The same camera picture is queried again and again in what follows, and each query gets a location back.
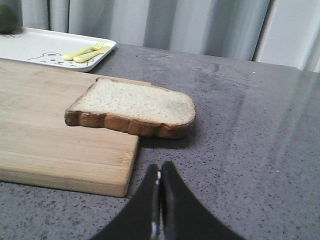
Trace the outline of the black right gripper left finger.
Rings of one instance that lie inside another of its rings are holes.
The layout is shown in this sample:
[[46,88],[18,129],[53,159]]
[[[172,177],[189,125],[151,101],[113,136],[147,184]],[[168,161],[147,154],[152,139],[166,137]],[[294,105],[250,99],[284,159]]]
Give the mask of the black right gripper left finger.
[[160,173],[151,164],[139,188],[95,240],[157,240],[160,230]]

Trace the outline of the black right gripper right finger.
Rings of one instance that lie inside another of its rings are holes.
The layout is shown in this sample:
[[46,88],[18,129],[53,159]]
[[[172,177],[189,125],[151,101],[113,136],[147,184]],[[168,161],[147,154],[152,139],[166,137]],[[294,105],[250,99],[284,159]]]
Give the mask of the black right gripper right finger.
[[189,190],[175,165],[161,167],[162,219],[166,240],[242,240],[223,225]]

